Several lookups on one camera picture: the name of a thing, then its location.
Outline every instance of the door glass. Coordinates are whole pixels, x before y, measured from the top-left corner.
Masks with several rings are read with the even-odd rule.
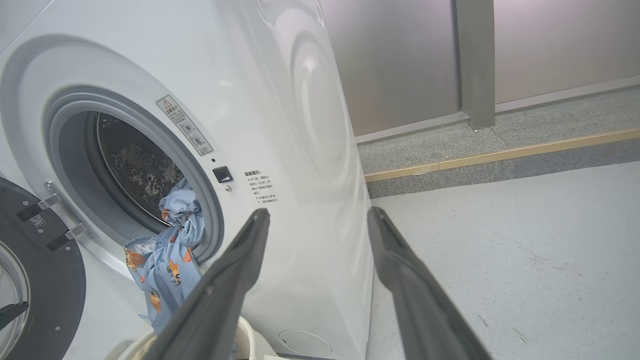
[[[20,261],[0,242],[0,308],[28,301],[27,275]],[[23,313],[0,330],[0,359],[4,359],[20,336],[26,319]]]

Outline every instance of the white laundry basket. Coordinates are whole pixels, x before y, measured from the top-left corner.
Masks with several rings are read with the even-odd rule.
[[[107,356],[106,360],[142,360],[151,346],[156,342],[156,333],[151,330],[144,334],[140,339],[127,347],[120,356],[114,357],[113,354]],[[234,343],[238,346],[238,351],[234,354],[236,359],[247,360],[275,360],[283,359],[273,351],[271,345],[265,338],[240,316],[238,326],[236,327],[236,335]]]

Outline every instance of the cartoon print fabric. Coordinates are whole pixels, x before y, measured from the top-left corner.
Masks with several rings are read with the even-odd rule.
[[[143,290],[151,324],[159,334],[202,277],[191,249],[200,243],[204,220],[195,192],[186,179],[160,200],[168,227],[157,236],[135,238],[125,245],[129,272]]]

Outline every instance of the gray floor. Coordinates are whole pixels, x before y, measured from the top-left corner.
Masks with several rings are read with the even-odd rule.
[[[372,200],[494,359],[637,359],[640,161]],[[375,278],[368,360],[404,359]]]
[[[526,145],[640,127],[640,89],[499,115],[495,126],[466,124],[358,146],[365,174]]]

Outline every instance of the white washing machine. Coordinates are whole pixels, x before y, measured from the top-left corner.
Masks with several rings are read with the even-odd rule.
[[[122,245],[166,226],[136,200],[162,181],[116,174],[139,151],[123,145],[131,134],[155,144],[154,161],[169,159],[160,178],[175,165],[195,189],[203,268],[254,209],[271,213],[242,315],[276,352],[364,359],[369,199],[319,2],[5,0],[0,18],[0,176],[40,200],[56,194],[46,211],[77,235],[66,251],[81,254],[86,276],[74,290],[86,293],[79,325],[47,329],[77,327],[65,359],[104,359],[149,329]],[[109,152],[101,134],[112,123]],[[142,193],[124,190],[132,178]],[[25,334],[29,314],[14,332]]]

